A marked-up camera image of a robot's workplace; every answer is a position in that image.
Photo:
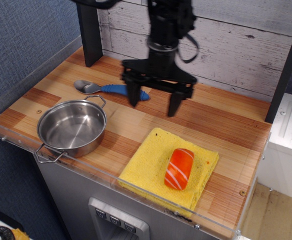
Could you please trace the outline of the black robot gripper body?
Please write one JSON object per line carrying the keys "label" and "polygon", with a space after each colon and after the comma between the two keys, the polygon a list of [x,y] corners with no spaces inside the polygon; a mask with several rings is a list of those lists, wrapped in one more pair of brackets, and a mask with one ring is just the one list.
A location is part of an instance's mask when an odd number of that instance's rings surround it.
{"label": "black robot gripper body", "polygon": [[183,100],[191,98],[197,79],[176,64],[178,43],[161,45],[148,41],[147,46],[149,47],[148,58],[122,61],[124,67],[122,80],[125,83],[132,81],[141,87],[155,88],[170,94],[181,92]]}

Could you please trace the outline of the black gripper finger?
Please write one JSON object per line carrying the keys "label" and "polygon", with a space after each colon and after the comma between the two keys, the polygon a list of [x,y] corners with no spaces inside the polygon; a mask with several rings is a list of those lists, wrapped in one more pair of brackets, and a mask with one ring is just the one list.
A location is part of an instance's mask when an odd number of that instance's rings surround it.
{"label": "black gripper finger", "polygon": [[183,100],[183,93],[182,92],[174,92],[170,96],[170,103],[168,107],[168,116],[173,117],[175,116],[181,101]]}
{"label": "black gripper finger", "polygon": [[134,81],[126,81],[127,94],[130,104],[135,107],[140,100],[141,86]]}

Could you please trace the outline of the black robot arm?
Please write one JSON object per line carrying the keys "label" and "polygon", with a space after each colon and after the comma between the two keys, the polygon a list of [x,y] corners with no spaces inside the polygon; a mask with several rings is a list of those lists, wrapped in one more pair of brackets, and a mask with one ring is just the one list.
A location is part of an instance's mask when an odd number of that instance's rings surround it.
{"label": "black robot arm", "polygon": [[189,0],[149,0],[147,5],[151,25],[147,39],[148,58],[123,60],[122,80],[132,106],[141,100],[142,86],[170,93],[168,116],[173,117],[181,102],[192,96],[197,83],[194,76],[175,62],[181,39],[187,38],[199,47],[189,35],[196,17]]}

